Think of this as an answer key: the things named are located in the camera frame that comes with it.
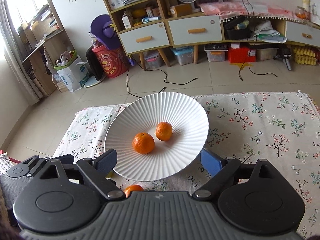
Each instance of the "white plate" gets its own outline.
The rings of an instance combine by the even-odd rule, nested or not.
[[[172,125],[169,141],[157,139],[160,122]],[[136,181],[153,181],[169,177],[189,165],[203,148],[209,122],[204,108],[193,98],[174,92],[162,92],[138,99],[125,108],[109,127],[105,150],[117,151],[114,171]],[[132,148],[137,133],[147,132],[155,140],[149,154]]]

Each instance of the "orange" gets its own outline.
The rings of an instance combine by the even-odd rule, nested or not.
[[[132,191],[144,191],[144,190],[143,190],[143,187],[141,187],[140,185],[130,185],[126,187],[124,190],[125,196],[129,197]]]
[[[155,148],[155,140],[146,132],[137,133],[132,140],[132,147],[138,153],[147,154]]]
[[[160,141],[168,141],[172,136],[172,126],[168,122],[161,122],[157,125],[156,137]]]

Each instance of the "wooden cabinet leg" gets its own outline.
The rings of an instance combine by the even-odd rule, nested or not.
[[[144,61],[143,52],[140,52],[139,56],[140,56],[141,67],[143,68],[143,70],[146,70],[146,62]]]
[[[199,45],[194,45],[193,64],[198,63]]]
[[[158,52],[159,52],[161,58],[163,59],[164,63],[167,65],[167,67],[171,67],[170,62],[169,62],[167,56],[165,55],[163,49],[158,49]]]

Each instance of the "tiled floor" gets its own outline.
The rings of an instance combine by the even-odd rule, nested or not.
[[[239,67],[227,61],[162,67],[168,73],[168,81],[187,85],[166,84],[161,71],[142,71],[139,66],[130,69],[129,87],[131,93],[143,97],[160,91],[176,91],[190,96],[225,94],[240,92],[302,92],[309,93],[320,104],[320,66],[293,65],[288,71],[281,61],[267,60],[252,64],[256,73],[272,72],[274,75],[254,75],[246,67],[241,72],[244,81],[238,77]],[[9,156],[24,160],[35,154],[52,156],[64,133],[74,119],[75,113],[87,106],[105,106],[133,102],[137,98],[129,95],[126,87],[126,74],[75,93],[55,91],[42,100],[20,127],[11,141]]]

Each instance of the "gray curtain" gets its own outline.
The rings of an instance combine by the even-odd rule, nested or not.
[[[43,95],[30,79],[22,65],[22,61],[28,54],[13,26],[7,0],[0,0],[0,30],[5,44],[5,59],[14,72],[28,103],[33,105],[38,102]]]

